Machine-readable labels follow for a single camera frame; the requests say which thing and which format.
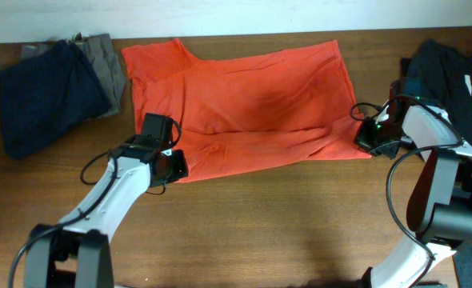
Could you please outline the red orange t-shirt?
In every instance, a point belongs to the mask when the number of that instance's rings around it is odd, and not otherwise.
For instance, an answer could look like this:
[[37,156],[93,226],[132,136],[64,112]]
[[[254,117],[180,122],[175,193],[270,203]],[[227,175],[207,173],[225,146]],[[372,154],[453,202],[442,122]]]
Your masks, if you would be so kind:
[[148,113],[177,121],[196,182],[302,161],[361,159],[354,89],[336,41],[201,60],[177,39],[124,48],[136,130]]

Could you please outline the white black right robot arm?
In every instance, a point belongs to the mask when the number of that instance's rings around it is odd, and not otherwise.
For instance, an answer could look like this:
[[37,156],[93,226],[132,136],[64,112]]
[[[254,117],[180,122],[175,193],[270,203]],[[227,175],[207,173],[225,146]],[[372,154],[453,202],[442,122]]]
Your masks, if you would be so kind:
[[[441,261],[472,245],[472,146],[444,110],[415,98],[392,98],[361,123],[356,144],[394,161],[386,177],[386,201],[403,233],[389,256],[364,273],[361,284],[415,287]],[[393,176],[417,154],[425,165],[401,222],[392,199]]]

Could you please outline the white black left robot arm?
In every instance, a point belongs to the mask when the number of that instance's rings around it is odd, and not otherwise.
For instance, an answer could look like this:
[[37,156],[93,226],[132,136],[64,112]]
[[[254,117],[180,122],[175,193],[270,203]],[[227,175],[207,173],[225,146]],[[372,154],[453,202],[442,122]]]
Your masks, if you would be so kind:
[[106,171],[56,225],[32,229],[17,258],[26,287],[114,287],[110,242],[135,201],[149,188],[188,175],[182,150],[135,135],[106,152]]

